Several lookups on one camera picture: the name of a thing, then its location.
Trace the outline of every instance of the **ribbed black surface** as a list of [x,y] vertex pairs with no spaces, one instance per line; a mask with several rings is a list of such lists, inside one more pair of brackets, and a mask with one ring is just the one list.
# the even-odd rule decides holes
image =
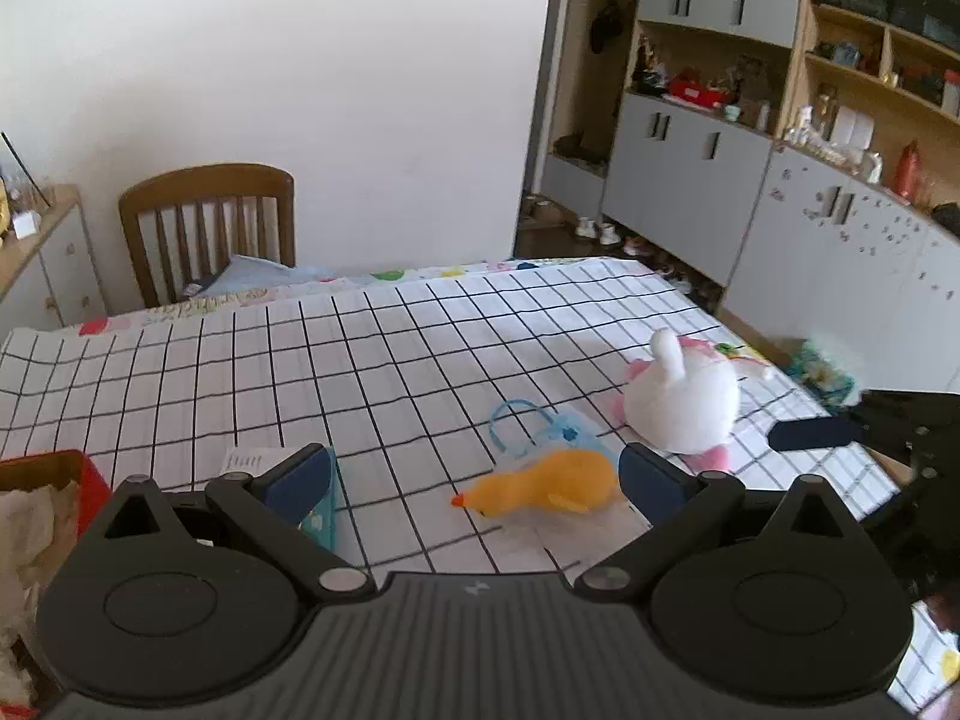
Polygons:
[[717,693],[671,664],[632,610],[581,601],[559,575],[405,574],[371,603],[325,610],[280,669],[232,696],[138,712],[70,695],[45,717],[904,720],[908,715],[887,696],[801,710]]

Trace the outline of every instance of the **blue strap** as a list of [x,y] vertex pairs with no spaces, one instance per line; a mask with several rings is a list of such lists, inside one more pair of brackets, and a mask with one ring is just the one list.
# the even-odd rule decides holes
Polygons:
[[[539,414],[544,419],[546,419],[547,423],[552,425],[554,421],[553,415],[551,415],[551,413],[545,408],[542,408],[541,406],[536,405],[536,403],[531,403],[529,400],[522,400],[520,398],[517,398],[514,400],[505,400],[503,403],[497,406],[493,410],[493,413],[490,415],[490,440],[493,442],[493,446],[495,446],[498,451],[503,452],[504,454],[511,454],[511,453],[507,451],[507,445],[505,445],[505,443],[502,442],[500,437],[496,435],[496,430],[493,429],[493,423],[495,423],[496,420],[501,418],[501,416],[506,410],[512,409],[515,406],[529,406],[531,409],[535,410],[536,412],[539,412]],[[530,451],[530,449],[529,447],[526,447],[524,450],[520,452],[512,453],[512,455],[514,455],[514,457],[523,457],[528,451]]]

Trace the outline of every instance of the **white shoe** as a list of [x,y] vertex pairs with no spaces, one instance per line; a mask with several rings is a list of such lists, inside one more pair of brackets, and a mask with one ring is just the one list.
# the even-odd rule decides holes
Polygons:
[[602,247],[615,247],[623,239],[612,224],[600,225],[600,245]]
[[592,218],[580,217],[577,224],[577,231],[574,233],[578,238],[589,238],[592,241],[597,237],[597,225]]

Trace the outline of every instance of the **cabinet handle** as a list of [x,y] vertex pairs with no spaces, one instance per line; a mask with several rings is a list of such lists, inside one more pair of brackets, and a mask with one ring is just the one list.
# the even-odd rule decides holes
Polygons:
[[827,210],[825,210],[824,213],[823,213],[824,218],[830,218],[830,217],[832,217],[832,216],[833,216],[833,212],[837,210],[837,200],[840,199],[840,193],[841,193],[841,191],[843,191],[843,188],[842,188],[842,187],[837,187],[837,188],[836,188],[836,191],[834,191],[833,196],[832,196],[832,198],[830,199],[829,208],[827,208]]
[[837,220],[837,224],[841,227],[847,223],[847,219],[850,218],[850,209],[853,208],[853,201],[856,200],[856,193],[854,191],[851,194],[847,195],[847,204],[843,206],[843,213],[839,215],[840,218]]

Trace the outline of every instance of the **silver screw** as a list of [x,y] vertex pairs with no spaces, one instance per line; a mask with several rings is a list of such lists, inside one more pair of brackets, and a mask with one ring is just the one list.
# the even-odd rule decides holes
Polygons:
[[330,592],[353,592],[367,583],[367,575],[357,568],[330,568],[320,574],[320,587]]
[[593,590],[622,590],[630,584],[630,574],[612,565],[594,565],[584,573],[584,584]]
[[248,481],[253,479],[251,474],[248,474],[247,471],[227,471],[227,473],[220,476],[226,482],[240,482],[246,484]]

